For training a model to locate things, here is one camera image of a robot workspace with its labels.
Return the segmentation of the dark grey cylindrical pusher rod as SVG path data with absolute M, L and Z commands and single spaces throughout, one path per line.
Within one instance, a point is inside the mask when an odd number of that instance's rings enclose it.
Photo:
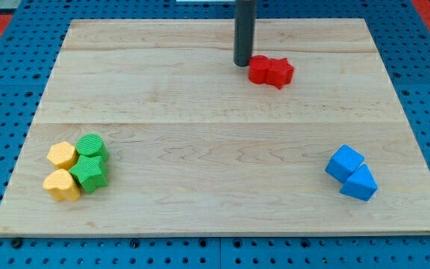
M 236 0 L 234 12 L 234 64 L 246 67 L 252 57 L 256 1 Z

